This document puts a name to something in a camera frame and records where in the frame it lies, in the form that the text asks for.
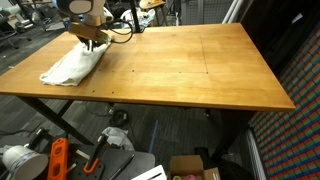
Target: chair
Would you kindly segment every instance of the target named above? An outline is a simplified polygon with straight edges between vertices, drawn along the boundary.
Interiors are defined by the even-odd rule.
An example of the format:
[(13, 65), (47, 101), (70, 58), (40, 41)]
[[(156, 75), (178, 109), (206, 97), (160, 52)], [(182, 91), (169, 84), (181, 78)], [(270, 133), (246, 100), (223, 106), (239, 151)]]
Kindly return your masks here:
[(12, 47), (15, 49), (19, 49), (19, 46), (16, 46), (11, 41), (12, 39), (27, 39), (28, 41), (31, 41), (29, 37), (20, 36), (18, 31), (11, 27), (11, 25), (8, 23), (9, 18), (3, 15), (15, 15), (18, 12), (20, 12), (20, 7), (18, 5), (3, 9), (4, 14), (0, 14), (0, 44), (2, 44), (4, 41), (7, 41), (10, 43)]
[(9, 18), (7, 18), (7, 17), (0, 17), (0, 26), (1, 26), (0, 43), (7, 40), (7, 42), (9, 42), (13, 48), (19, 49), (19, 46), (13, 44), (13, 42), (11, 41), (13, 38), (27, 39), (28, 41), (31, 41), (31, 39), (29, 37), (20, 36), (20, 34), (17, 32), (17, 30), (13, 29), (8, 24), (8, 20), (9, 20)]
[(162, 12), (162, 16), (164, 19), (164, 23), (166, 24), (166, 26), (168, 26), (168, 21), (167, 21), (167, 17), (166, 17), (166, 13), (164, 12), (164, 5), (166, 4), (166, 2), (162, 1), (162, 0), (141, 0), (139, 3), (139, 6), (141, 9), (143, 10), (150, 10), (150, 9), (154, 9), (156, 12), (156, 19), (157, 19), (157, 25), (160, 26), (159, 23), (159, 16), (157, 13), (157, 8), (161, 9)]

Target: wall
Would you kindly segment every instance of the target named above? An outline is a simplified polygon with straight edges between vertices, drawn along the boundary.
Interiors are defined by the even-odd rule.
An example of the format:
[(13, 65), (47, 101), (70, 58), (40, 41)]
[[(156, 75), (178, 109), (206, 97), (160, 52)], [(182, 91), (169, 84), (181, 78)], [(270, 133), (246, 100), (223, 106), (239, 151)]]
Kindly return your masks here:
[(270, 179), (320, 178), (320, 23), (279, 81), (296, 105), (291, 113), (257, 113), (251, 121)]

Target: wooden table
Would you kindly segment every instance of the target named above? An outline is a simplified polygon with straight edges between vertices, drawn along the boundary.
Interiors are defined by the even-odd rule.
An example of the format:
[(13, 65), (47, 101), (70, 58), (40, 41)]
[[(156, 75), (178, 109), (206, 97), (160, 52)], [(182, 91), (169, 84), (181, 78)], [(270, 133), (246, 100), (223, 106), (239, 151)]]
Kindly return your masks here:
[(295, 108), (241, 24), (147, 28), (126, 44), (111, 44), (78, 87), (40, 84), (40, 74), (78, 42), (62, 34), (2, 75), (0, 94), (19, 96), (86, 144), (37, 98), (222, 109), (216, 157), (254, 112)]

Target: black cable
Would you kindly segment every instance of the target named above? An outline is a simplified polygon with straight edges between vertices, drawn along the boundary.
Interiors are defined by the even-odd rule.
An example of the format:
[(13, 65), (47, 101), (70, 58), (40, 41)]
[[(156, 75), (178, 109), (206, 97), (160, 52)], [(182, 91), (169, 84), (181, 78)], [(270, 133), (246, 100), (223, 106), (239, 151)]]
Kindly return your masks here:
[(21, 130), (18, 130), (18, 131), (14, 131), (14, 132), (0, 131), (0, 135), (2, 135), (2, 136), (8, 136), (8, 135), (18, 134), (18, 133), (21, 133), (21, 132), (32, 133), (33, 131), (28, 131), (28, 130), (24, 130), (24, 129), (21, 129)]
[[(130, 27), (130, 32), (128, 32), (128, 33), (120, 33), (120, 32), (115, 31), (114, 29), (112, 29), (111, 26), (112, 26), (114, 23), (116, 23), (116, 22), (120, 22), (120, 23), (125, 23), (125, 24), (127, 24), (127, 25)], [(128, 34), (130, 34), (130, 37), (129, 37), (127, 40), (125, 40), (125, 41), (120, 41), (120, 42), (119, 42), (119, 41), (115, 41), (115, 40), (112, 40), (112, 41), (111, 41), (111, 42), (114, 42), (114, 43), (117, 43), (117, 44), (127, 43), (128, 41), (131, 40), (131, 38), (132, 38), (132, 36), (133, 36), (133, 27), (132, 27), (132, 25), (131, 25), (128, 21), (125, 21), (125, 20), (123, 20), (123, 19), (115, 19), (115, 20), (113, 20), (113, 21), (111, 21), (111, 22), (108, 22), (108, 23), (104, 24), (104, 28), (105, 28), (106, 30), (110, 30), (110, 31), (112, 31), (112, 32), (115, 32), (116, 34), (119, 34), (119, 35), (128, 35)]]
[(91, 110), (88, 108), (88, 103), (89, 103), (89, 101), (86, 102), (86, 104), (85, 104), (85, 109), (86, 109), (90, 114), (93, 114), (93, 115), (99, 116), (99, 117), (105, 117), (105, 116), (108, 116), (108, 115), (109, 115), (108, 112), (107, 112), (106, 114), (98, 114), (98, 113), (95, 113), (95, 112), (91, 111)]

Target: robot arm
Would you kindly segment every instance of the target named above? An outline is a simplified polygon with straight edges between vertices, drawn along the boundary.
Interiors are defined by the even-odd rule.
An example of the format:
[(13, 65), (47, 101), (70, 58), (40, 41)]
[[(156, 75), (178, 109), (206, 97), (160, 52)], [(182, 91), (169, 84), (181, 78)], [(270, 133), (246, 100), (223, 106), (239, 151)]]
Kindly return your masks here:
[(108, 35), (100, 30), (100, 26), (106, 23), (107, 18), (113, 20), (113, 17), (104, 8), (105, 0), (53, 0), (52, 2), (68, 16), (82, 16), (82, 20), (76, 18), (77, 22), (70, 24), (69, 32), (85, 43), (88, 49), (90, 44), (93, 49), (107, 41)]

